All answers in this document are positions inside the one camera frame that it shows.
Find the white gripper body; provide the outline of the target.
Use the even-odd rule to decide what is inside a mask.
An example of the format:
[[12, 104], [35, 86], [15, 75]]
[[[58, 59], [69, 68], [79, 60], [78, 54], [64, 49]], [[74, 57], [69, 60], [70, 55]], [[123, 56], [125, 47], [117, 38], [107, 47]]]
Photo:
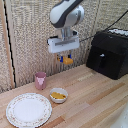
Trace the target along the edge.
[[66, 50], [72, 50], [79, 47], [78, 32], [73, 31], [73, 36], [69, 39], [63, 40], [58, 36], [51, 37], [47, 40], [48, 50], [50, 53], [58, 53]]

